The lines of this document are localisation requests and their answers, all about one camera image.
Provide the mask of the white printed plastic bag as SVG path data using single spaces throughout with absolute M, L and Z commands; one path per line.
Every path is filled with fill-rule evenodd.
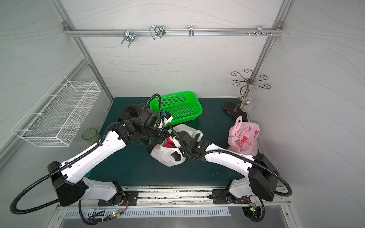
M 191 136 L 196 136 L 198 133 L 202 133 L 202 131 L 191 128 L 186 124 L 176 125 L 173 127 L 173 129 L 175 130 L 176 133 L 179 133 L 181 131 L 186 131 Z M 167 167 L 172 167 L 184 163 L 186 158 L 183 156 L 182 146 L 178 143 L 175 134 L 173 134 L 173 136 L 169 136 L 169 138 L 174 141 L 177 148 L 165 148 L 162 147 L 162 144 L 157 144 L 152 149 L 150 155 L 163 165 Z

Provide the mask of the black plastic bag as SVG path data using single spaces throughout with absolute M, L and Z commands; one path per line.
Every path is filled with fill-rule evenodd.
M 129 119 L 138 117 L 144 106 L 145 106 L 145 103 L 131 104 L 122 112 L 122 115 L 118 118 L 118 121 L 121 122 L 124 120 L 129 120 Z

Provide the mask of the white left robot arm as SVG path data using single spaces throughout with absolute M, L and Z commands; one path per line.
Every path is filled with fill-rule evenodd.
M 149 108 L 124 111 L 122 120 L 110 124 L 95 144 L 62 163 L 52 162 L 48 166 L 48 175 L 35 181 L 15 197 L 10 205 L 11 213 L 27 214 L 56 203 L 67 207 L 79 200 L 102 200 L 109 205 L 120 205 L 126 200 L 126 196 L 116 181 L 95 181 L 86 178 L 85 175 L 132 142 L 144 139 L 162 143 L 169 137 L 164 128 L 172 119 L 168 112 L 157 113 Z M 47 179 L 51 179 L 58 198 L 34 208 L 18 209 L 17 204 L 21 198 Z

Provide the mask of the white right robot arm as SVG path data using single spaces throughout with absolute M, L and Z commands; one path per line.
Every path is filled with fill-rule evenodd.
M 289 197 L 293 194 L 291 186 L 264 154 L 238 154 L 210 141 L 199 140 L 199 136 L 192 137 L 186 131 L 175 134 L 184 156 L 193 161 L 215 163 L 244 176 L 230 181 L 226 187 L 227 198 L 255 195 L 262 200 L 273 201 L 275 195 Z

